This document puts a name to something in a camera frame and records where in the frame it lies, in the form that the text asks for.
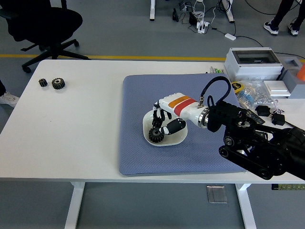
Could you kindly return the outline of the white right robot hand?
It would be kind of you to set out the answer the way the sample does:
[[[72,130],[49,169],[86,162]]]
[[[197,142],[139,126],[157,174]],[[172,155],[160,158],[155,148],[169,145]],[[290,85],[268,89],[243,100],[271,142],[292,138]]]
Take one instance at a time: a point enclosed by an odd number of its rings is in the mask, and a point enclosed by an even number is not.
[[[207,106],[200,106],[194,99],[182,93],[175,93],[155,102],[152,126],[165,135],[184,129],[187,120],[198,127],[206,128],[207,114]]]

